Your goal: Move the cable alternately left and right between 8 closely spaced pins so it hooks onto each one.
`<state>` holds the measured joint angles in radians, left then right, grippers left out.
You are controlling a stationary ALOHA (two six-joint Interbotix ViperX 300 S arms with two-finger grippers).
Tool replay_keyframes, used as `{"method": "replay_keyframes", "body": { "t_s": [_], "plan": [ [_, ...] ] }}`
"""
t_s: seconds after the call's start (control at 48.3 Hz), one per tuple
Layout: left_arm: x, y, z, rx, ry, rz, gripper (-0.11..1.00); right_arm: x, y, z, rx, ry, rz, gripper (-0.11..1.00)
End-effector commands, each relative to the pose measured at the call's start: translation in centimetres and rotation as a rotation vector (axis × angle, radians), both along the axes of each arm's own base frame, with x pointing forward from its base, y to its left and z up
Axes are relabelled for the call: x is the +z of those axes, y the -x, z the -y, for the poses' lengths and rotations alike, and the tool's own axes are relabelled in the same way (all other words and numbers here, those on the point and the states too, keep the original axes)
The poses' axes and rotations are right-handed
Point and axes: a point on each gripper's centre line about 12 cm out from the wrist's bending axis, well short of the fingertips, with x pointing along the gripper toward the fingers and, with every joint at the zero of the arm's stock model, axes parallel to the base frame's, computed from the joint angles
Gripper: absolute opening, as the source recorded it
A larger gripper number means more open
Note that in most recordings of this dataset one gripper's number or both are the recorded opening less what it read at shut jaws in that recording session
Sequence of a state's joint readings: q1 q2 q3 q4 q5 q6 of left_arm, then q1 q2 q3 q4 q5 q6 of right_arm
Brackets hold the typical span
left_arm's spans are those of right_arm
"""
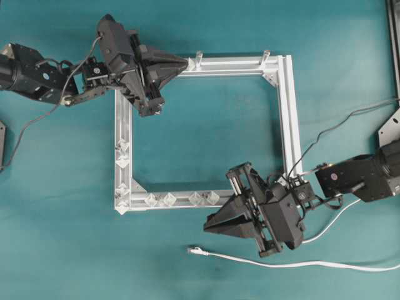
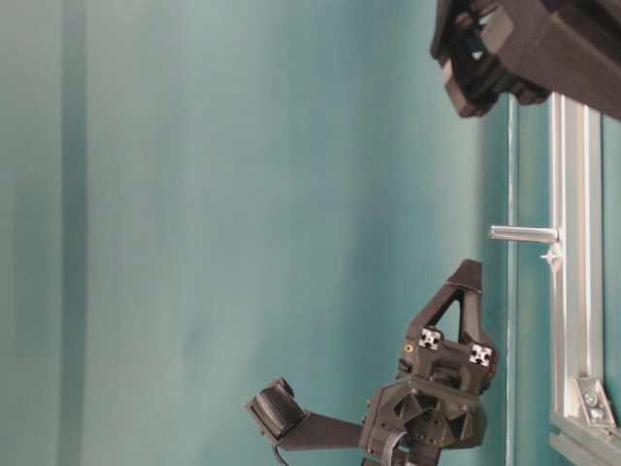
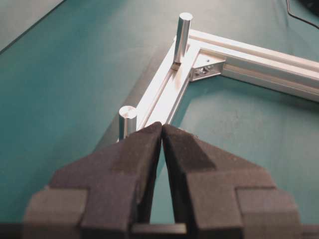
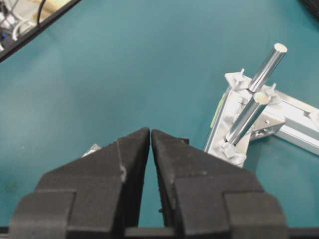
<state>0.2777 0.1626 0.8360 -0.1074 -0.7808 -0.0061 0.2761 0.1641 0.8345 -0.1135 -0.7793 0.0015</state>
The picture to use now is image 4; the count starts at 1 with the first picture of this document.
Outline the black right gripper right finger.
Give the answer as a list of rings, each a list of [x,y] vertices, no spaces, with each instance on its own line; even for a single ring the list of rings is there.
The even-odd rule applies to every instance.
[[[183,239],[286,239],[279,201],[256,175],[151,132],[164,224]]]

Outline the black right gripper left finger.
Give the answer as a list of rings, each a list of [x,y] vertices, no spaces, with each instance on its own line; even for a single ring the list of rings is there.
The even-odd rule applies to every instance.
[[[11,218],[11,239],[115,239],[139,221],[150,130],[45,173]]]

